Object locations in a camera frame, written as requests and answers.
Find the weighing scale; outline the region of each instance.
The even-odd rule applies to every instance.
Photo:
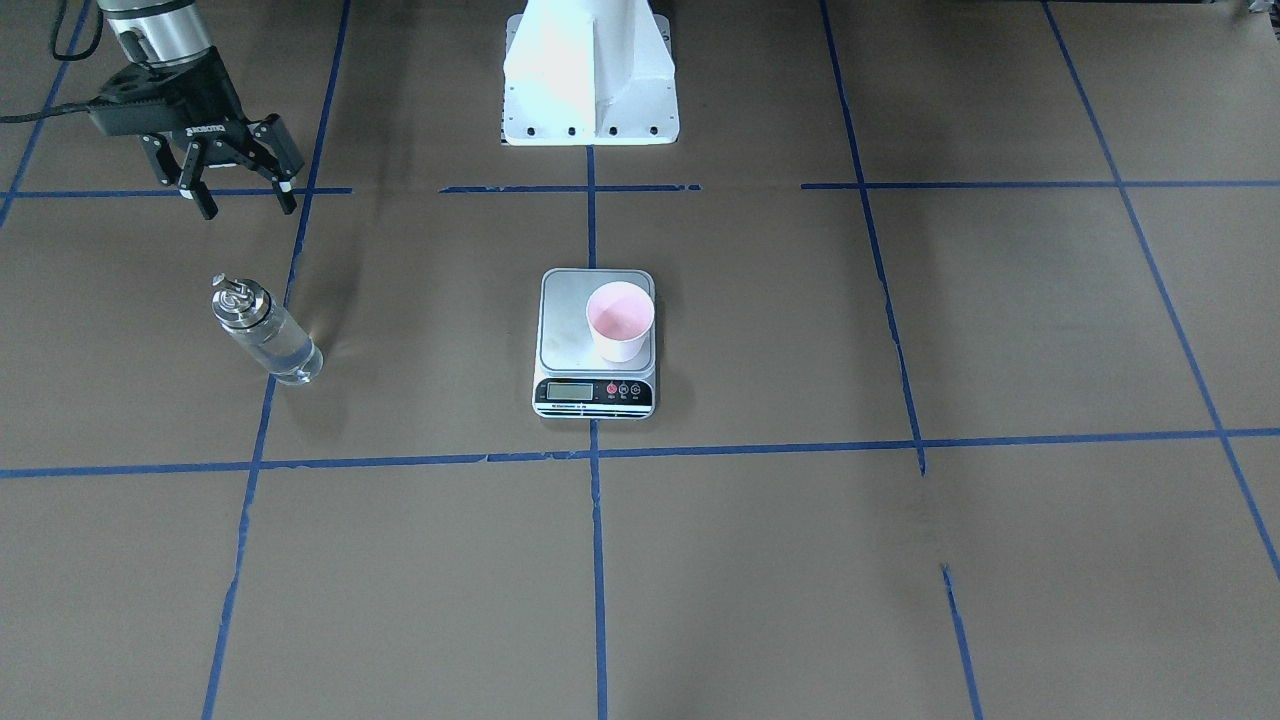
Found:
[[[640,419],[658,402],[657,319],[640,354],[611,363],[595,351],[586,300],[605,283],[625,281],[654,297],[644,270],[556,268],[543,275],[534,357],[534,411],[543,418]]]

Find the pink cup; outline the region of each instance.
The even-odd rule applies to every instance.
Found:
[[[602,284],[586,301],[586,324],[595,351],[611,363],[626,363],[640,354],[653,315],[653,299],[628,282]]]

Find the silver bottle top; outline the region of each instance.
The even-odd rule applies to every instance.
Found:
[[[271,310],[271,295],[251,279],[228,278],[218,273],[214,286],[214,315],[228,328],[250,328]]]

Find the scale platform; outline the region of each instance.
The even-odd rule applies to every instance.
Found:
[[[605,283],[625,281],[654,296],[644,270],[556,268],[543,275],[534,357],[534,411],[543,418],[640,419],[658,404],[657,319],[640,354],[611,363],[595,352],[586,300]]]

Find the black cable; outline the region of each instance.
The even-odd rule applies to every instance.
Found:
[[[36,120],[42,120],[45,118],[52,118],[56,115],[69,115],[72,113],[88,113],[97,105],[93,102],[67,102],[63,105],[54,105],[52,108],[41,110],[38,113],[28,113],[26,115],[0,115],[0,123],[33,123]]]
[[[84,4],[90,4],[93,0],[84,0]],[[102,10],[97,12],[97,29],[93,31],[93,41],[90,42],[88,49],[83,53],[64,55],[58,51],[58,33],[63,31],[63,18],[67,17],[67,0],[59,0],[58,3],[58,17],[54,18],[54,28],[49,33],[49,54],[54,56],[55,60],[61,60],[64,63],[74,63],[77,60],[83,60],[97,50],[97,44],[102,40]]]

